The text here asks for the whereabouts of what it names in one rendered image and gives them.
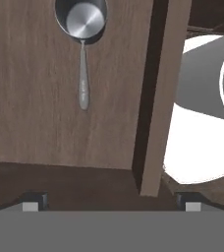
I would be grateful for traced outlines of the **steel measuring cup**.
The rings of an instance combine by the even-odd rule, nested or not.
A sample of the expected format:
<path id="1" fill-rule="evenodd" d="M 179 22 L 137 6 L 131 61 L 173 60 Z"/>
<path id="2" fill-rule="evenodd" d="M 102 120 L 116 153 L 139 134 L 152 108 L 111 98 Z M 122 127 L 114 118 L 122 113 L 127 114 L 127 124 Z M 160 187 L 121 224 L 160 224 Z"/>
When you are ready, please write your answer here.
<path id="1" fill-rule="evenodd" d="M 55 19 L 61 30 L 81 45 L 78 98 L 88 110 L 90 87 L 85 47 L 99 41 L 108 20 L 106 0 L 55 0 Z"/>

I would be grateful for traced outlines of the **white and grey round object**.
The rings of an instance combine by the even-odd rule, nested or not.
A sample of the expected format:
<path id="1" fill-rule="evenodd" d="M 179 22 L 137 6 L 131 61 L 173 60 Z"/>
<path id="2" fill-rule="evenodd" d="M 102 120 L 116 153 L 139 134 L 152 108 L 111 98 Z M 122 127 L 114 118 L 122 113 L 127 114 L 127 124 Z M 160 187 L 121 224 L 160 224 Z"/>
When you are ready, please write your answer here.
<path id="1" fill-rule="evenodd" d="M 185 41 L 164 171 L 186 185 L 224 177 L 224 35 Z"/>

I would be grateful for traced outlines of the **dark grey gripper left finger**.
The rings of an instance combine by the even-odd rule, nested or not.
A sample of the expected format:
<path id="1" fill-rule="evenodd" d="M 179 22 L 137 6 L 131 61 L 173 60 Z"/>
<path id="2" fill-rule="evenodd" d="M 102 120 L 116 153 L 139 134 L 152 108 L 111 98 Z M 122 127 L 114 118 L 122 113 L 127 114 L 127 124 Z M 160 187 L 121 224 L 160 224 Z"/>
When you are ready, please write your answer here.
<path id="1" fill-rule="evenodd" d="M 48 209 L 46 192 L 26 192 L 10 202 L 0 204 L 0 211 L 43 212 Z"/>

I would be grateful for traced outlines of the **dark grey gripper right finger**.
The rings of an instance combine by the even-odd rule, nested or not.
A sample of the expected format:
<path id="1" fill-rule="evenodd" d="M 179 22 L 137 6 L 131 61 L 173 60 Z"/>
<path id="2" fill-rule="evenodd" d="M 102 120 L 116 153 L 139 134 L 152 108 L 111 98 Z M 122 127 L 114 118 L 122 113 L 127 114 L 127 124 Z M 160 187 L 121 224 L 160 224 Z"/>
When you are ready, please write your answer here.
<path id="1" fill-rule="evenodd" d="M 198 192 L 179 192 L 176 202 L 178 209 L 184 212 L 224 211 L 224 205 L 212 202 Z"/>

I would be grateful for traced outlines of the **brown wooden drawer front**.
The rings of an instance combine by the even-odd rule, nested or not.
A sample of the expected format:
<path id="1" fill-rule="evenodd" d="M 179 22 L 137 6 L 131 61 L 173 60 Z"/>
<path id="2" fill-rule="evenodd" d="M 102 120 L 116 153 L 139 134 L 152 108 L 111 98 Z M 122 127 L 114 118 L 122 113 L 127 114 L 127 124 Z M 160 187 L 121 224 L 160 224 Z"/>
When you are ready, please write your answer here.
<path id="1" fill-rule="evenodd" d="M 158 195 L 193 0 L 153 0 L 132 174 L 141 196 Z"/>

